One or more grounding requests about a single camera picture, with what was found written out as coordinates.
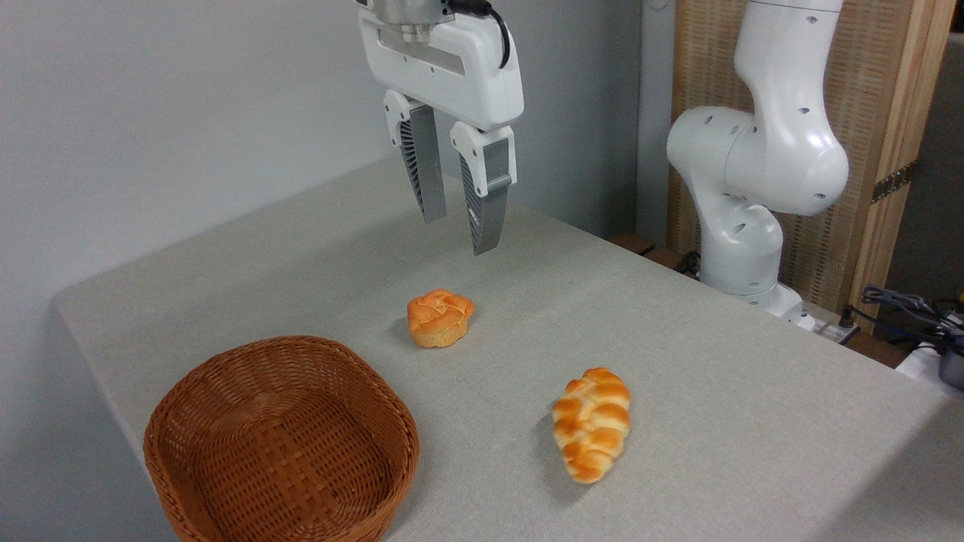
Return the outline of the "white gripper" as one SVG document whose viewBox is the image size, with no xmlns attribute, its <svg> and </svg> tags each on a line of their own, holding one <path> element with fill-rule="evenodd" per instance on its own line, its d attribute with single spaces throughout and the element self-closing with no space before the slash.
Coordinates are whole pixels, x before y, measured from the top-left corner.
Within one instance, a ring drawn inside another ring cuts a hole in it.
<svg viewBox="0 0 964 542">
<path fill-rule="evenodd" d="M 461 120 L 449 137 L 460 157 L 473 254 L 491 251 L 519 179 L 509 127 L 524 111 L 517 53 L 502 64 L 502 30 L 492 18 L 456 14 L 431 28 L 428 42 L 404 41 L 369 9 L 359 10 L 358 24 L 373 76 L 390 89 L 383 97 L 389 138 L 425 222 L 447 216 L 436 108 Z"/>
</svg>

